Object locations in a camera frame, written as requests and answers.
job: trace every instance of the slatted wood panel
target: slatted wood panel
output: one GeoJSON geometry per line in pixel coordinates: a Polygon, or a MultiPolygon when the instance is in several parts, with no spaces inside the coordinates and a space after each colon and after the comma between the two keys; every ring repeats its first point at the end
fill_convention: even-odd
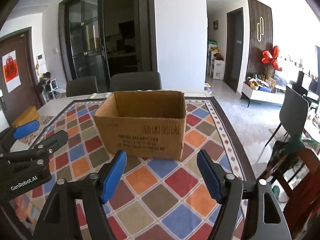
{"type": "Polygon", "coordinates": [[[264,67],[261,62],[262,52],[273,48],[273,23],[271,8],[257,0],[248,0],[250,16],[250,44],[249,58],[246,76],[253,74],[263,74],[264,67]],[[264,19],[264,35],[259,42],[257,39],[257,23],[260,17],[264,19]]]}

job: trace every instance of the sliding glass door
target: sliding glass door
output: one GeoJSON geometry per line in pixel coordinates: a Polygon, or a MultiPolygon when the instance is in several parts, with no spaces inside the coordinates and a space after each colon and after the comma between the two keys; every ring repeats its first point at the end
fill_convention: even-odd
{"type": "Polygon", "coordinates": [[[69,65],[73,79],[95,76],[99,93],[108,91],[110,76],[104,51],[102,0],[78,0],[66,7],[69,65]]]}

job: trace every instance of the silver screw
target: silver screw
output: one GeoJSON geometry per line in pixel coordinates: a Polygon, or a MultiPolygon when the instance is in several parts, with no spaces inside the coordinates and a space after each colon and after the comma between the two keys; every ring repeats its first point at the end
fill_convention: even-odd
{"type": "Polygon", "coordinates": [[[97,173],[91,173],[90,175],[89,175],[89,178],[90,179],[96,179],[98,177],[98,174],[97,173]]]}
{"type": "Polygon", "coordinates": [[[58,183],[59,185],[62,185],[64,182],[65,182],[65,179],[58,179],[58,180],[57,180],[57,183],[58,183]]]}
{"type": "Polygon", "coordinates": [[[267,182],[264,179],[259,179],[259,183],[263,186],[267,185],[267,182]]]}
{"type": "Polygon", "coordinates": [[[234,179],[234,178],[235,178],[235,176],[234,176],[232,173],[228,173],[228,174],[226,175],[226,177],[227,177],[228,179],[234,179]]]}

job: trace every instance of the chair backrest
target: chair backrest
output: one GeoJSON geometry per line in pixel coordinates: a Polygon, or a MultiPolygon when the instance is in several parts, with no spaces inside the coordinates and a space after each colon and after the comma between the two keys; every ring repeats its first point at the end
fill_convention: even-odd
{"type": "Polygon", "coordinates": [[[110,92],[135,90],[161,90],[159,72],[132,72],[116,74],[110,80],[110,92]]]}
{"type": "Polygon", "coordinates": [[[76,97],[98,93],[95,76],[78,78],[67,82],[67,97],[76,97]]]}
{"type": "Polygon", "coordinates": [[[307,119],[308,108],[308,102],[287,86],[279,119],[290,136],[302,133],[307,119]]]}

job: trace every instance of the framed picture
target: framed picture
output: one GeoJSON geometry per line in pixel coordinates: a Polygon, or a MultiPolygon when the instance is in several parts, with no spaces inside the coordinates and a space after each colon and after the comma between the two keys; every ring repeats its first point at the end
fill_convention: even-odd
{"type": "Polygon", "coordinates": [[[216,21],[213,22],[213,30],[217,31],[218,29],[219,29],[219,21],[216,20],[216,21]]]}

